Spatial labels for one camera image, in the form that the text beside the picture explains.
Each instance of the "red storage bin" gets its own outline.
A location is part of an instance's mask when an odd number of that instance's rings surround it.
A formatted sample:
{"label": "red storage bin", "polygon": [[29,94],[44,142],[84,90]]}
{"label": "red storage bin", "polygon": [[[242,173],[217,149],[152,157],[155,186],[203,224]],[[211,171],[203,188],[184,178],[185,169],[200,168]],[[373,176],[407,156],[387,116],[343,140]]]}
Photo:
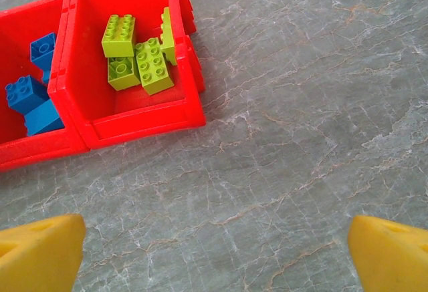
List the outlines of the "red storage bin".
{"label": "red storage bin", "polygon": [[[116,92],[107,82],[101,39],[112,14],[136,17],[138,42],[161,34],[169,6],[177,66],[173,88],[149,96],[141,86]],[[56,80],[61,115],[71,116],[84,142],[101,148],[205,124],[199,92],[205,87],[189,34],[196,30],[189,0],[71,0],[66,40]]]}
{"label": "red storage bin", "polygon": [[21,76],[41,80],[42,71],[30,62],[29,44],[57,33],[48,94],[55,97],[56,76],[64,46],[70,0],[39,0],[0,12],[0,170],[88,151],[70,115],[61,115],[65,128],[27,137],[24,117],[7,105],[5,86]]}

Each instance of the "marble table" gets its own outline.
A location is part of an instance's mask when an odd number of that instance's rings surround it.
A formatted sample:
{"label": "marble table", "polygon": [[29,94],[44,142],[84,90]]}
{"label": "marble table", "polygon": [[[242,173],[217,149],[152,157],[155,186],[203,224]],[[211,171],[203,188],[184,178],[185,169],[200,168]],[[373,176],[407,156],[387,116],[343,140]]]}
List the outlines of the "marble table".
{"label": "marble table", "polygon": [[6,172],[0,227],[81,213],[75,291],[362,291],[354,215],[428,228],[428,0],[191,1],[207,125]]}

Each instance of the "lime green duplo brick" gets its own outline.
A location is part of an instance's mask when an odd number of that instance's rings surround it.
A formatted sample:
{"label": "lime green duplo brick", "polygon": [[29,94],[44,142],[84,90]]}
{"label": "lime green duplo brick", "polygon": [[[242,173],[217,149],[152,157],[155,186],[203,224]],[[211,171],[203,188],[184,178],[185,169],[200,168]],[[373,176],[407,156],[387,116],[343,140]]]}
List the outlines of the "lime green duplo brick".
{"label": "lime green duplo brick", "polygon": [[172,63],[174,66],[177,66],[177,60],[175,57],[175,45],[173,37],[173,28],[171,27],[171,14],[169,13],[169,7],[163,9],[162,14],[162,33],[160,35],[160,40],[162,45],[160,45],[160,50],[165,54],[167,60]]}
{"label": "lime green duplo brick", "polygon": [[145,43],[137,43],[135,52],[141,85],[149,95],[174,86],[169,77],[167,63],[158,38],[150,38]]}
{"label": "lime green duplo brick", "polygon": [[135,46],[135,17],[111,15],[104,36],[102,49],[106,57],[132,57]]}
{"label": "lime green duplo brick", "polygon": [[115,90],[141,84],[135,57],[108,58],[108,83]]}

